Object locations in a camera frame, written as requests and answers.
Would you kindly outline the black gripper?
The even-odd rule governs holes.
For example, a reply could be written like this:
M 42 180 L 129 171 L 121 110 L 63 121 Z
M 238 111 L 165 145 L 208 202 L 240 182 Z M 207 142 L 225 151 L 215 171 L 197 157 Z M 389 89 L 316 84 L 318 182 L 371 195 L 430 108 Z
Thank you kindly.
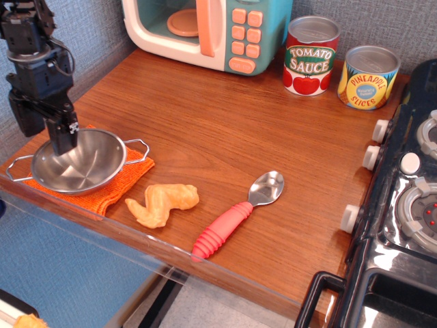
M 79 123 L 68 91 L 73 86 L 74 58 L 64 45 L 46 45 L 34 54 L 7 52 L 16 72 L 7 75 L 9 102 L 25 137 L 46 127 L 55 156 L 77 146 Z

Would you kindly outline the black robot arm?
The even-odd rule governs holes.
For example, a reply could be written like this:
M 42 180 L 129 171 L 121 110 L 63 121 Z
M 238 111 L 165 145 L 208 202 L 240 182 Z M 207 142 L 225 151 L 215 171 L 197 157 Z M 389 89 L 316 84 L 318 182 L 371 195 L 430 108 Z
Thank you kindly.
M 53 37 L 54 14 L 45 1 L 2 1 L 1 39 L 15 71 L 6 77 L 9 102 L 22 133 L 47 130 L 53 152 L 77 146 L 79 123 L 68 92 L 74 85 L 74 58 Z

